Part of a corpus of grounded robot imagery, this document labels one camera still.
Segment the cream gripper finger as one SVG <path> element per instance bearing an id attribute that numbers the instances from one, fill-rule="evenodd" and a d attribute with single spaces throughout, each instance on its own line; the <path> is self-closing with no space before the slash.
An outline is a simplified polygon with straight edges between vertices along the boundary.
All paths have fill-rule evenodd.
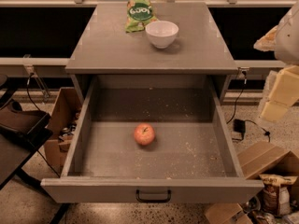
<path id="1" fill-rule="evenodd" d="M 258 39 L 253 47 L 259 51 L 273 51 L 276 45 L 277 26 L 274 26 L 270 31 Z"/>
<path id="2" fill-rule="evenodd" d="M 266 95 L 260 118 L 277 122 L 299 100 L 299 66 L 289 65 L 276 74 L 275 82 Z"/>

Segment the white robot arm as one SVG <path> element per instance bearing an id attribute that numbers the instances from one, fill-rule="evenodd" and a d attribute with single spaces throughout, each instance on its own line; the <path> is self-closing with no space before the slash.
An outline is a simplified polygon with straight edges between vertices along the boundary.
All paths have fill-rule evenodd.
<path id="1" fill-rule="evenodd" d="M 284 15 L 277 26 L 255 42 L 260 51 L 273 51 L 286 66 L 271 71 L 263 88 L 257 122 L 269 127 L 279 121 L 299 100 L 299 3 Z"/>

